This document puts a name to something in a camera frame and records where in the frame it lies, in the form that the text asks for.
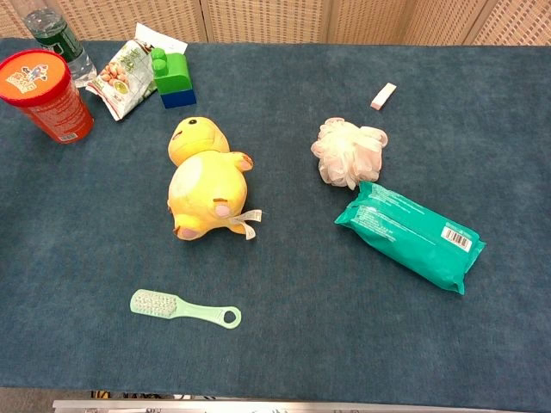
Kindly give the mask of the yellow plush duck toy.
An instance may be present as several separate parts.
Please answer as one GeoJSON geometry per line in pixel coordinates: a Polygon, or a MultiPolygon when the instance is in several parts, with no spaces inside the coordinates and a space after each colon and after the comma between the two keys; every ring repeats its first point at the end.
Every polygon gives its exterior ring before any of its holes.
{"type": "Polygon", "coordinates": [[[247,240],[256,236],[247,222],[260,222],[262,211],[243,211],[248,192],[244,173],[253,169],[253,160],[242,151],[231,151],[212,120],[183,119],[170,138],[168,154],[176,165],[167,199],[175,236],[192,241],[222,227],[247,240]]]}

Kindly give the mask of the blue block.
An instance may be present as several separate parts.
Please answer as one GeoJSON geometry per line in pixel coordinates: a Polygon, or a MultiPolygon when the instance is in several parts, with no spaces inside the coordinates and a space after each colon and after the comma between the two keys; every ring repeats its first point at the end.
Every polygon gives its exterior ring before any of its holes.
{"type": "Polygon", "coordinates": [[[195,92],[192,89],[159,95],[165,108],[179,108],[196,104],[195,92]]]}

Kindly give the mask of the green toy building block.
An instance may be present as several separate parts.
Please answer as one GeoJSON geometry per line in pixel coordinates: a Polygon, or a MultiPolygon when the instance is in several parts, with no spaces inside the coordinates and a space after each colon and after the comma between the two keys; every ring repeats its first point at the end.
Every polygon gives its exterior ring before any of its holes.
{"type": "Polygon", "coordinates": [[[179,52],[152,49],[153,79],[161,95],[193,89],[186,57],[179,52]]]}

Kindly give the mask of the pale pink mesh bath loofah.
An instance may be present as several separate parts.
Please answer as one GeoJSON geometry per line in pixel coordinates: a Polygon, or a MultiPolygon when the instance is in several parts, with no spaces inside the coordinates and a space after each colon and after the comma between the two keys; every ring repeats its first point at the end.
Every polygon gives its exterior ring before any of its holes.
{"type": "Polygon", "coordinates": [[[319,160],[319,174],[326,184],[354,190],[360,182],[379,179],[387,143],[381,129],[332,117],[319,127],[311,152],[319,160]]]}

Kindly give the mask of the blue felt table cloth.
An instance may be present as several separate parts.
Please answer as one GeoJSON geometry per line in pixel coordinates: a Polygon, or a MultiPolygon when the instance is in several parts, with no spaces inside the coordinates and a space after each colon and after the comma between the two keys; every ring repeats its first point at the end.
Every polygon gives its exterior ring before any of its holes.
{"type": "Polygon", "coordinates": [[[115,121],[84,92],[75,144],[0,101],[0,386],[551,410],[551,46],[186,54],[194,106],[115,121]],[[253,240],[174,236],[167,144],[190,115],[253,159],[253,240]],[[335,224],[355,194],[310,150],[333,116],[387,132],[382,186],[486,243],[463,295],[335,224]],[[241,323],[136,314],[139,289],[241,323]]]}

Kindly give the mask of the teal wet wipes pack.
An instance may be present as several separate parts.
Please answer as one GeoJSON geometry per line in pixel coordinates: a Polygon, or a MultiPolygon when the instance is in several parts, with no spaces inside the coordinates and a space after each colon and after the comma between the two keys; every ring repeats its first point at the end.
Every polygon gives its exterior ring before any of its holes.
{"type": "Polygon", "coordinates": [[[443,290],[465,293],[464,278],[486,243],[479,234],[374,182],[335,223],[443,290]]]}

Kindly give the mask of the small pink rectangular eraser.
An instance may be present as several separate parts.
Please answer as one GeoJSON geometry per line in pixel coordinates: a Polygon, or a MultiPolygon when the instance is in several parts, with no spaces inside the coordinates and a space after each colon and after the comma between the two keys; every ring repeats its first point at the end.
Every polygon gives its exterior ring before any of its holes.
{"type": "Polygon", "coordinates": [[[381,110],[396,89],[397,86],[395,84],[387,83],[373,98],[370,107],[375,110],[381,110]]]}

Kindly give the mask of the mint green plastic brush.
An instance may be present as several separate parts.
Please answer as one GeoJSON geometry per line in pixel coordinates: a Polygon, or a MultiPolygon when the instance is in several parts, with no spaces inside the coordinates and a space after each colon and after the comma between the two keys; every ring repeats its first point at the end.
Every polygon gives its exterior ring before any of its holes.
{"type": "Polygon", "coordinates": [[[163,319],[190,317],[232,330],[242,319],[235,306],[205,306],[189,303],[175,294],[139,289],[130,299],[130,311],[136,314],[163,319]]]}

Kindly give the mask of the woven wicker folding screen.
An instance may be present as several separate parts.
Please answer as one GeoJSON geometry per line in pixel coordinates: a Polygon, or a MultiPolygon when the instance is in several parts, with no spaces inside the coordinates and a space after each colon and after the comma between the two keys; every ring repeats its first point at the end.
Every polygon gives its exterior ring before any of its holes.
{"type": "Polygon", "coordinates": [[[551,46],[551,0],[58,0],[80,40],[551,46]]]}

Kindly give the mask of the green white nut snack bag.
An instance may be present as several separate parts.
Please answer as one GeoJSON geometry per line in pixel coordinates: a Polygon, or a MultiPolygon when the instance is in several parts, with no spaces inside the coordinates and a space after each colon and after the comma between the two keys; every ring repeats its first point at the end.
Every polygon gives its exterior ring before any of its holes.
{"type": "Polygon", "coordinates": [[[86,89],[99,96],[114,120],[122,120],[157,86],[152,69],[152,51],[185,52],[188,44],[137,23],[134,37],[109,60],[86,89]]]}

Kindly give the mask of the orange red lidded canister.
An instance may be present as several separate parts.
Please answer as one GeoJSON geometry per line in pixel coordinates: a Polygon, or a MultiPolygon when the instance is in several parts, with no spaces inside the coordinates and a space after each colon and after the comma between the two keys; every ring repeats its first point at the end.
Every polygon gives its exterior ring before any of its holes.
{"type": "Polygon", "coordinates": [[[0,63],[0,99],[60,144],[85,138],[94,125],[67,63],[48,50],[18,52],[0,63]]]}

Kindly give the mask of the clear green-label water bottle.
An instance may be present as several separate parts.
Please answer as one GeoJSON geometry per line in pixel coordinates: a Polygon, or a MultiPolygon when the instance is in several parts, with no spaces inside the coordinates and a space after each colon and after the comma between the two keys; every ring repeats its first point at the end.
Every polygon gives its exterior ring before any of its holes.
{"type": "Polygon", "coordinates": [[[43,48],[57,53],[67,63],[79,89],[96,77],[94,63],[60,13],[51,8],[36,9],[23,21],[43,48]]]}

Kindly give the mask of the aluminium frame rail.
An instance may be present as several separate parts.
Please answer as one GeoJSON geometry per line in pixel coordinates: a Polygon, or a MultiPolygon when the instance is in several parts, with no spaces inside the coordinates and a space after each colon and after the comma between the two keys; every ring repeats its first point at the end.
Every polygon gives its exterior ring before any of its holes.
{"type": "Polygon", "coordinates": [[[82,399],[55,400],[53,413],[527,413],[401,404],[251,400],[82,399]]]}

